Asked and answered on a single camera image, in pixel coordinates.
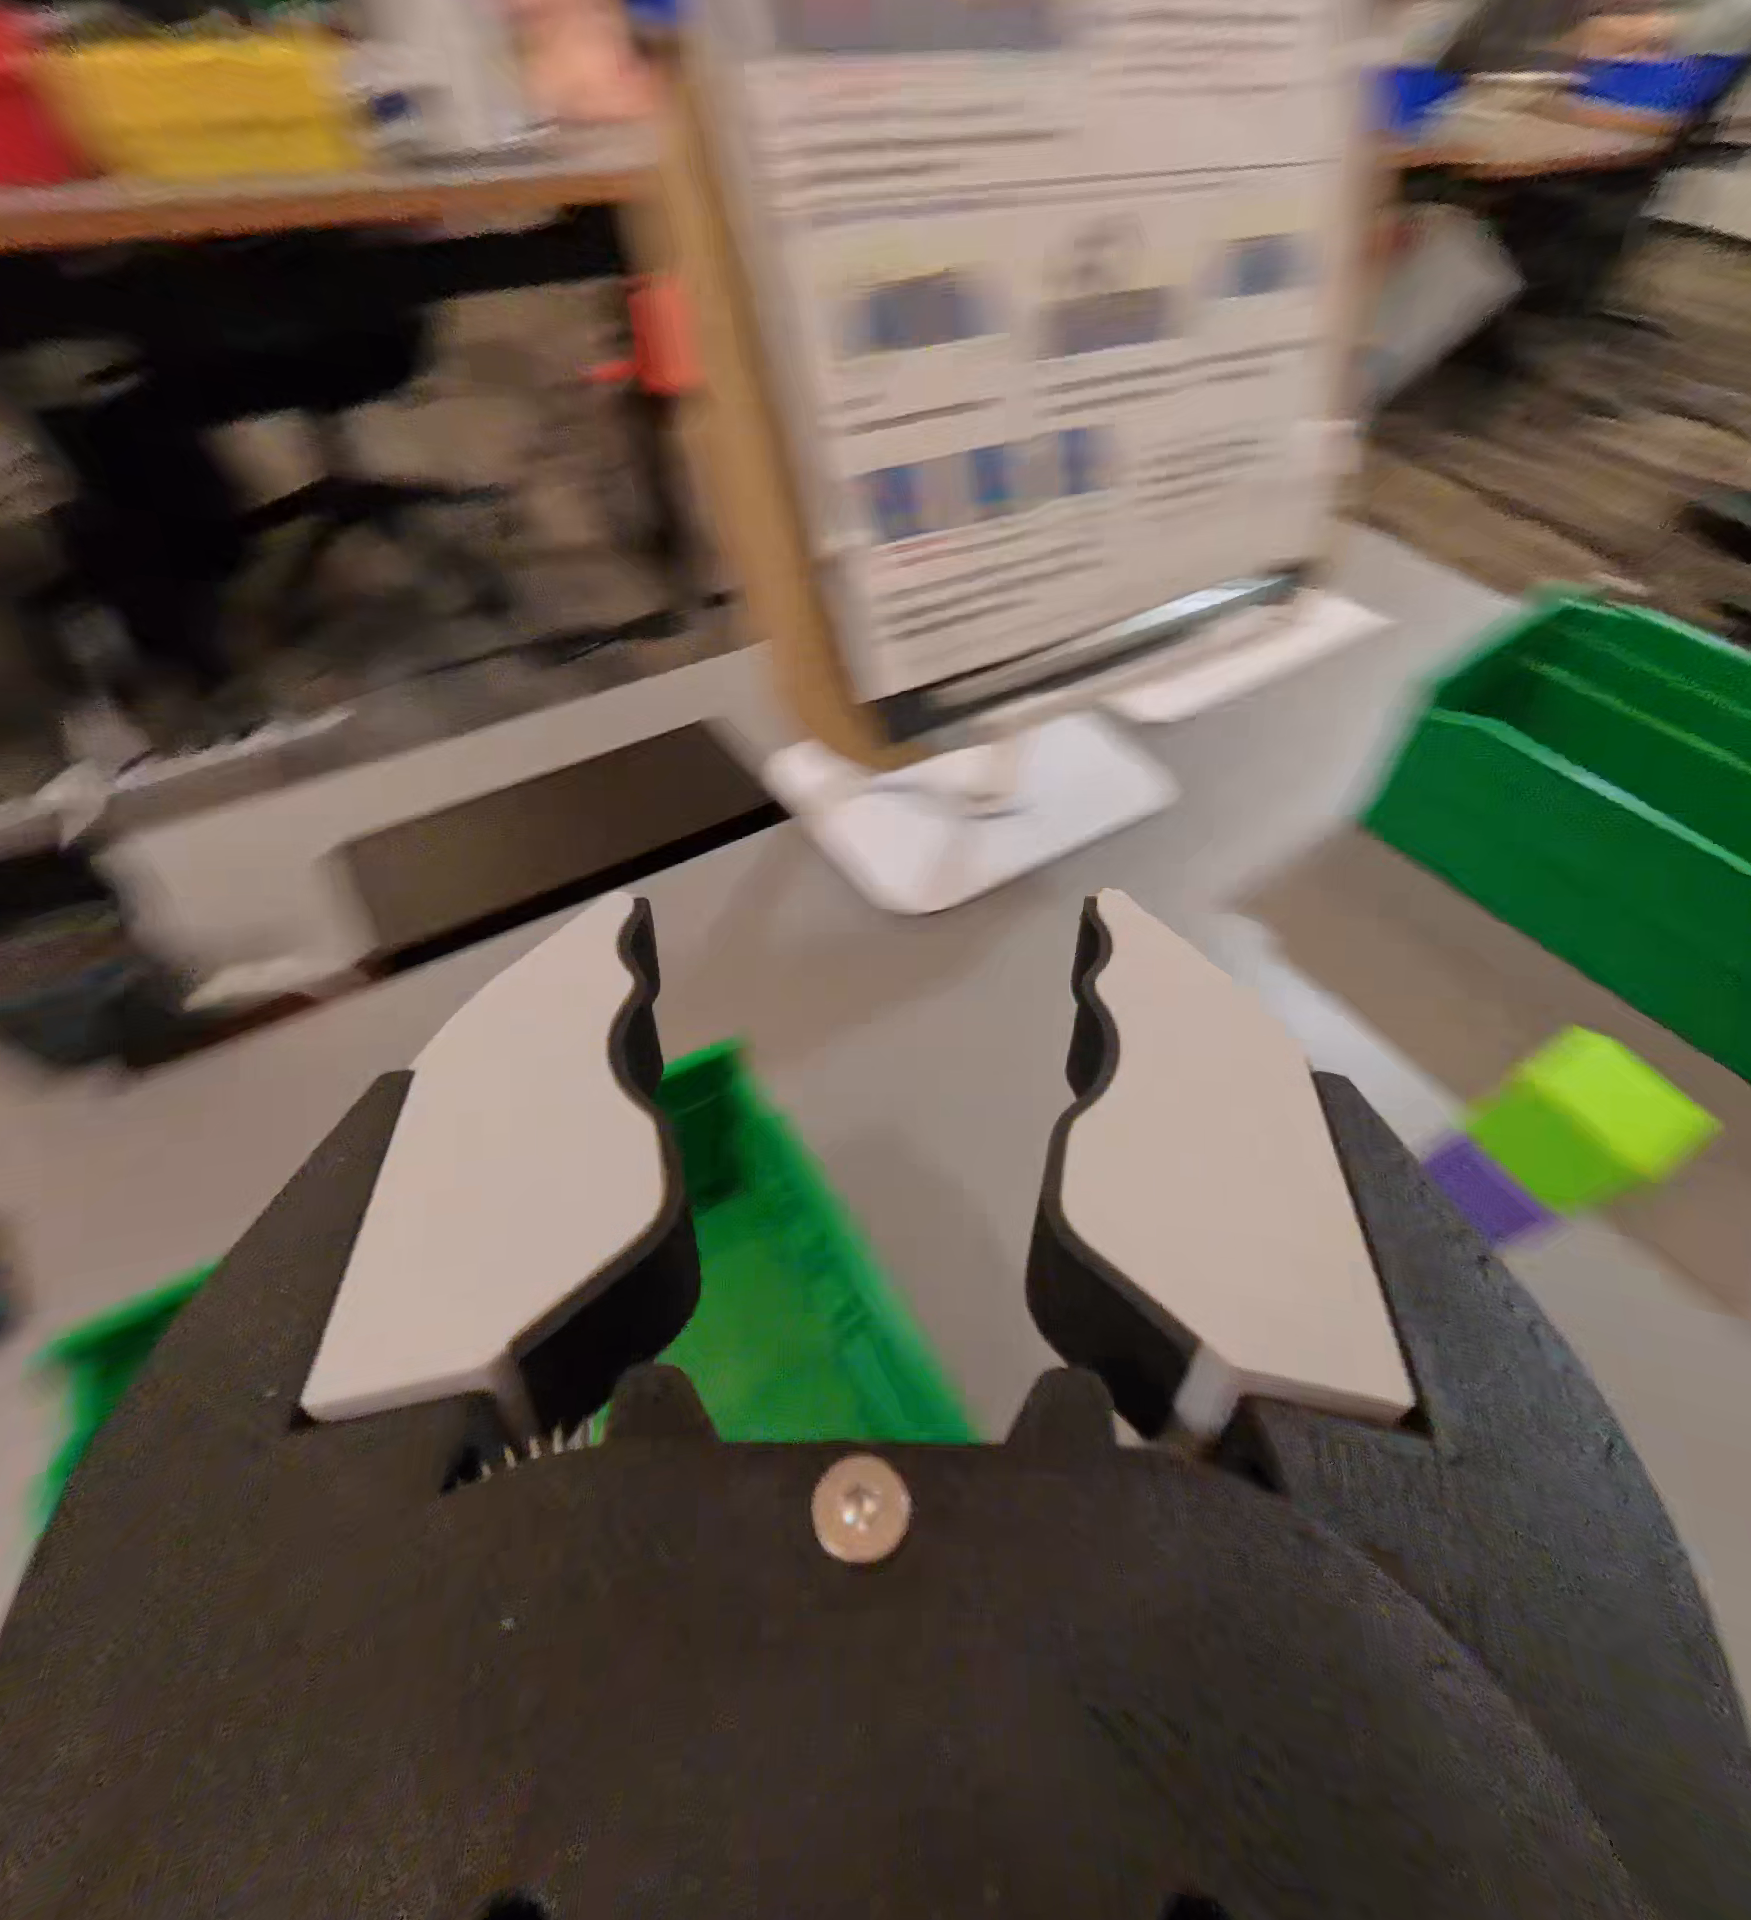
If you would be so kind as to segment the green plastic bin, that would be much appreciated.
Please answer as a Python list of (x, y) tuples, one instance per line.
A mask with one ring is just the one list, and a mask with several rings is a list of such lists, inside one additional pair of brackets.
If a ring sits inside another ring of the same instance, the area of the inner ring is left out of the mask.
[[(653, 1095), (671, 1130), (699, 1256), (699, 1303), (661, 1360), (695, 1382), (722, 1443), (835, 1449), (979, 1443), (958, 1388), (904, 1291), (807, 1138), (763, 1088), (746, 1046), (679, 1051)], [(67, 1382), (67, 1437), (42, 1475), (40, 1535), (131, 1463), (131, 1414), (175, 1320), (218, 1276), (196, 1266), (57, 1335), (40, 1352)]]
[(1362, 821), (1751, 1087), (1751, 653), (1531, 595), (1424, 688)]

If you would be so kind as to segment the orange traffic cone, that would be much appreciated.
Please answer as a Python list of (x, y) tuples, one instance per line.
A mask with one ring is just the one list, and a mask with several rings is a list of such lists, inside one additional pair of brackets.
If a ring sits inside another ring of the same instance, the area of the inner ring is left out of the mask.
[(584, 383), (654, 401), (696, 394), (701, 386), (696, 324), (679, 277), (636, 277), (625, 296), (628, 343), (620, 357), (587, 366)]

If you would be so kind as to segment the printed instruction sheet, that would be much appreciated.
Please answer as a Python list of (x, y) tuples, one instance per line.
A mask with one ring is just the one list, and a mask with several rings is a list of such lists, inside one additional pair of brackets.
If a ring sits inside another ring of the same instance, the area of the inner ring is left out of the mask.
[(890, 738), (1316, 568), (1348, 449), (1357, 14), (683, 17), (847, 675)]

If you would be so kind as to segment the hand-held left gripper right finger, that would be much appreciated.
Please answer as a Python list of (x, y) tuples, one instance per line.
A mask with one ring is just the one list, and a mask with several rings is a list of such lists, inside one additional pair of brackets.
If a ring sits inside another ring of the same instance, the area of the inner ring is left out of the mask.
[(1400, 1429), (1415, 1371), (1299, 1042), (1110, 887), (1082, 900), (1070, 994), (1043, 1341), (1145, 1443), (1214, 1446), (1246, 1403)]

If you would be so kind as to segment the purple cube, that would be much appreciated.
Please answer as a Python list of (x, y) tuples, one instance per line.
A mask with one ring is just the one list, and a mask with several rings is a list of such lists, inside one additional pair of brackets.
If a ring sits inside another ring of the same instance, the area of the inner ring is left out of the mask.
[(1560, 1215), (1534, 1199), (1472, 1136), (1451, 1134), (1421, 1156), (1429, 1184), (1470, 1227), (1494, 1250), (1534, 1241), (1560, 1227)]

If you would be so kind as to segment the grey desk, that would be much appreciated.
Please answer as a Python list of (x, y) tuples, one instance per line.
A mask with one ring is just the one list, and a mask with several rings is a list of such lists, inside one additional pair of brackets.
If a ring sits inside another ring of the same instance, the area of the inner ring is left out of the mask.
[[(671, 1051), (743, 1040), (985, 1431), (1047, 1350), (1025, 1307), (1064, 1104), (1078, 902), (1114, 885), (1251, 986), (1405, 1143), (1562, 1027), (1608, 1029), (1726, 1130), (1684, 1184), (1515, 1248), (1651, 1470), (1710, 1589), (1751, 1720), (1751, 1091), (1654, 1037), (1352, 821), (1428, 675), (1514, 603), (1354, 531), (1343, 592), (1383, 636), (1180, 728), (1148, 730), (1180, 804), (938, 918), (874, 910), (794, 828), (650, 879)], [(0, 1616), (48, 1454), (48, 1331), (224, 1254), (382, 1071), (538, 926), (131, 1084), (0, 1058), (0, 1235), (23, 1331), (0, 1343)]]

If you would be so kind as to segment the lime green cube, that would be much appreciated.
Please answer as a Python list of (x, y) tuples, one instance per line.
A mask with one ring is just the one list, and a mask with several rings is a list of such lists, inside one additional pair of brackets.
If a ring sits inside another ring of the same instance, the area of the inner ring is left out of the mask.
[(1562, 1218), (1667, 1184), (1723, 1129), (1634, 1049), (1583, 1027), (1524, 1058), (1462, 1122), (1487, 1161)]

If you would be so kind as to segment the yellow plastic bin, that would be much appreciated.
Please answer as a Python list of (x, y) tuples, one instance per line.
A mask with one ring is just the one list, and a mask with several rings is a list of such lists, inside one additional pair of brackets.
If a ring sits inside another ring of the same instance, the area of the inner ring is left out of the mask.
[(103, 178), (221, 184), (370, 167), (347, 47), (327, 29), (71, 43), (35, 54), (30, 74)]

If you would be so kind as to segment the background office desk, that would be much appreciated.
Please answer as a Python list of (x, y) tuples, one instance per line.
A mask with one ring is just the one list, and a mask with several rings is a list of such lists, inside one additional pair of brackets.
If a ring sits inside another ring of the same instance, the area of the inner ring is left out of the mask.
[(0, 254), (119, 243), (196, 243), (286, 231), (488, 231), (653, 193), (657, 145), (638, 128), (510, 163), (372, 167), (311, 178), (137, 180), (85, 178), (0, 186)]

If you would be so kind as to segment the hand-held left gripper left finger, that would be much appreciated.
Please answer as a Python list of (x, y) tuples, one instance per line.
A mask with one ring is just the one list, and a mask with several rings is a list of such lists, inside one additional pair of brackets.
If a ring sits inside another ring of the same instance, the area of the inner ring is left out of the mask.
[(302, 1389), (326, 1427), (476, 1401), (504, 1444), (572, 1443), (699, 1308), (662, 1109), (657, 930), (610, 893), (417, 1054)]

